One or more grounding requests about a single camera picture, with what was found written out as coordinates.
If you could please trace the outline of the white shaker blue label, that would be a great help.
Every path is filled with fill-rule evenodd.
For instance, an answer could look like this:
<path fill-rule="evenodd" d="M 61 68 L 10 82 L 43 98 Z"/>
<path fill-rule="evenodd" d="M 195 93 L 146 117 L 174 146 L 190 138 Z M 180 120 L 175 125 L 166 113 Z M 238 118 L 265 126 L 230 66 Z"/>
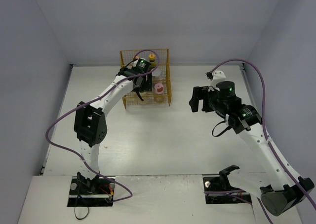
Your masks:
<path fill-rule="evenodd" d="M 159 68 L 155 69 L 153 72 L 152 72 L 152 77 L 155 79 L 155 80 L 159 80 L 161 78 L 161 70 Z"/>

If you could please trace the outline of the pink lid spice jar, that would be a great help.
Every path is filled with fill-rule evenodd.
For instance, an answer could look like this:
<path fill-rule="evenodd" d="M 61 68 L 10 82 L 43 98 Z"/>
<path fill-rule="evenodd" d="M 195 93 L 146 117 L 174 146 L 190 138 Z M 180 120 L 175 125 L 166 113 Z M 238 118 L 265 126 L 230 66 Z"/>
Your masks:
<path fill-rule="evenodd" d="M 156 103 L 164 102 L 164 86 L 162 83 L 156 83 L 154 85 L 154 101 Z"/>

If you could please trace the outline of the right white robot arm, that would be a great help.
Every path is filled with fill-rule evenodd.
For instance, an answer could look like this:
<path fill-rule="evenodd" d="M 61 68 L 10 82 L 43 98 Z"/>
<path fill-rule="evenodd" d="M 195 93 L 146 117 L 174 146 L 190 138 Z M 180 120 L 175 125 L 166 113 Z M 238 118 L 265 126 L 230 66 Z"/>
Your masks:
<path fill-rule="evenodd" d="M 211 86 L 194 87 L 189 101 L 192 112 L 198 112 L 202 101 L 203 112 L 214 112 L 226 124 L 225 131 L 233 130 L 254 153 L 262 165 L 265 176 L 256 180 L 242 175 L 239 166 L 230 165 L 219 172 L 217 186 L 220 192 L 233 189 L 256 196 L 273 216 L 280 216 L 308 198 L 315 184 L 302 177 L 281 154 L 264 128 L 263 118 L 252 106 L 242 102 L 231 81 Z"/>

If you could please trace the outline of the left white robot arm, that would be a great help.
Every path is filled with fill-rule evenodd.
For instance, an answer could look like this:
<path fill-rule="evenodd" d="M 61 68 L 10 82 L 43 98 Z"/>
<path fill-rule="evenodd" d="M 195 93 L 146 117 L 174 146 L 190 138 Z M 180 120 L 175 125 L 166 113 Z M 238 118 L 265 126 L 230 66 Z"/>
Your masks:
<path fill-rule="evenodd" d="M 83 161 L 95 172 L 85 165 L 80 167 L 77 178 L 82 180 L 81 189 L 87 194 L 98 190 L 97 174 L 99 147 L 107 134 L 106 117 L 110 110 L 126 94 L 134 91 L 137 94 L 148 87 L 147 76 L 134 77 L 149 72 L 151 63 L 144 58 L 135 58 L 131 68 L 123 67 L 119 70 L 113 82 L 103 91 L 104 97 L 99 96 L 96 102 L 84 106 L 76 111 L 74 131 L 80 144 L 80 154 Z"/>

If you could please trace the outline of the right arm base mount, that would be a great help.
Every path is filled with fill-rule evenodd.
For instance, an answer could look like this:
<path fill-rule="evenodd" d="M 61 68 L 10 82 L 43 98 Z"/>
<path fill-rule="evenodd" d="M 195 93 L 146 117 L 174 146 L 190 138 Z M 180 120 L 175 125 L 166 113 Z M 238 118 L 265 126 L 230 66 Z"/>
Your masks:
<path fill-rule="evenodd" d="M 252 205 L 251 196 L 246 191 L 230 185 L 228 175 L 239 170 L 236 165 L 224 168 L 217 175 L 203 176 L 203 188 L 207 205 L 240 204 Z"/>

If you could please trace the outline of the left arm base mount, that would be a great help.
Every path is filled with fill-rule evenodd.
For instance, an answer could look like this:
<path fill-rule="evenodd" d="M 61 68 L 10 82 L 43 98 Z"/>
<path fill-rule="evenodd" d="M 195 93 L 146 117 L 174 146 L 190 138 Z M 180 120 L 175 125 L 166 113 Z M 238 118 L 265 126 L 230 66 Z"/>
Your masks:
<path fill-rule="evenodd" d="M 112 207 L 115 186 L 113 179 L 90 180 L 78 172 L 71 180 L 67 207 Z"/>

